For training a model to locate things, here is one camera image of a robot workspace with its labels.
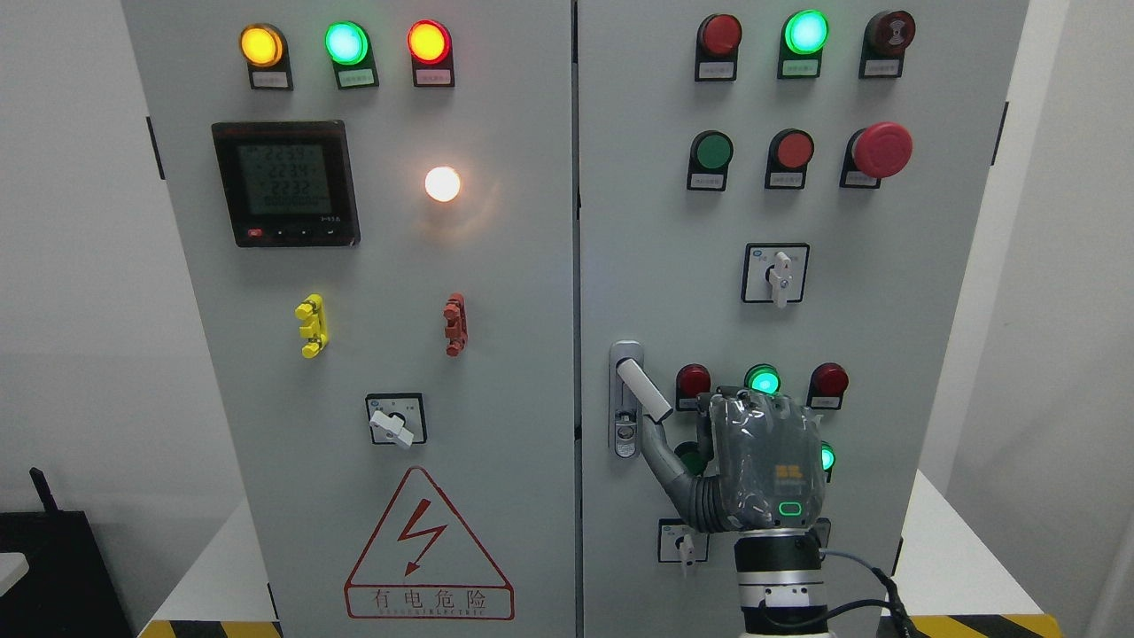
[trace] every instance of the gray metal panel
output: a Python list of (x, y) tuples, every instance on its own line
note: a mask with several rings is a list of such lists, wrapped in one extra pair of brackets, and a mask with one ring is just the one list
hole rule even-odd
[[(573, 636), (569, 5), (124, 6), (287, 635)], [(412, 86), (405, 34), (420, 18), (452, 32), (456, 88)], [(322, 36), (338, 19), (369, 31), (379, 88), (336, 90)], [(287, 37), (294, 92), (248, 88), (237, 39), (253, 22)], [(346, 121), (361, 245), (236, 247), (209, 126), (333, 118)], [(437, 164), (464, 178), (445, 206), (422, 188)], [(307, 361), (291, 312), (313, 291), (330, 344)], [(441, 331), (452, 291), (471, 333), (456, 360)], [(363, 400), (375, 392), (424, 393), (429, 443), (371, 445)], [(514, 621), (347, 618), (344, 584), (415, 465), (515, 586)]]
[[(642, 343), (646, 372), (669, 393), (692, 363), (725, 384), (770, 363), (801, 399), (815, 367), (845, 366), (845, 408), (822, 424), (838, 453), (824, 508), (831, 543), (885, 569), (894, 561), (1026, 1), (897, 7), (919, 27), (897, 80), (857, 77), (863, 28), (888, 7), (813, 6), (831, 24), (822, 76), (777, 80), (779, 31), (795, 2), (579, 2), (589, 638), (743, 629), (734, 535), (714, 536), (710, 561), (688, 579), (657, 563), (657, 520), (672, 507), (644, 462), (607, 448), (607, 354), (618, 340)], [(710, 12), (744, 26), (735, 83), (693, 82), (694, 37)], [(840, 189), (847, 139), (887, 119), (913, 133), (909, 165), (879, 190)], [(787, 127), (815, 138), (807, 187), (765, 190), (768, 144)], [(736, 145), (728, 190), (687, 192), (689, 143), (710, 128)], [(747, 241), (811, 244), (802, 303), (741, 303)], [(695, 437), (689, 414), (667, 429), (675, 446)], [(832, 606), (882, 594), (857, 565), (828, 561), (823, 571)], [(854, 612), (832, 628), (858, 638), (875, 619)]]

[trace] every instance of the hazard tape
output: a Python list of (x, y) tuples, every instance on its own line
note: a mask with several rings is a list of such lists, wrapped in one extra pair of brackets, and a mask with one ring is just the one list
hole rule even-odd
[(138, 638), (282, 638), (278, 622), (155, 620)]
[(926, 638), (1063, 638), (1049, 615), (924, 615), (913, 621)]

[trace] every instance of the white indicator light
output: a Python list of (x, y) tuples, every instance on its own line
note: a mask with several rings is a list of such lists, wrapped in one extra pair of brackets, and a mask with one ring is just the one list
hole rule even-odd
[(460, 192), (460, 176), (449, 165), (425, 173), (425, 193), (439, 202), (451, 202)]

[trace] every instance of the red triangle warning sign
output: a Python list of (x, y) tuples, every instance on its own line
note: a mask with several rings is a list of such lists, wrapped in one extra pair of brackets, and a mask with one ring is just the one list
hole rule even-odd
[(424, 468), (401, 477), (344, 586), (354, 619), (511, 620), (516, 594)]

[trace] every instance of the cable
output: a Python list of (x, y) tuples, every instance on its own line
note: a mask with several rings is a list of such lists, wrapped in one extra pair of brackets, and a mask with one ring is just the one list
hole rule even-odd
[(906, 606), (902, 603), (902, 597), (898, 596), (898, 584), (894, 582), (892, 578), (886, 576), (886, 572), (870, 564), (865, 559), (849, 552), (839, 552), (836, 550), (820, 547), (819, 553), (824, 556), (830, 554), (831, 556), (838, 556), (840, 559), (849, 559), (869, 569), (871, 573), (874, 575), (874, 578), (882, 584), (882, 587), (886, 588), (886, 596), (889, 598), (889, 603), (886, 605), (886, 609), (890, 610), (890, 622), (894, 623), (894, 629), (898, 632), (898, 636), (902, 638), (917, 638), (924, 636), (917, 630), (916, 627), (914, 627), (913, 620), (909, 619), (909, 613), (906, 612)]

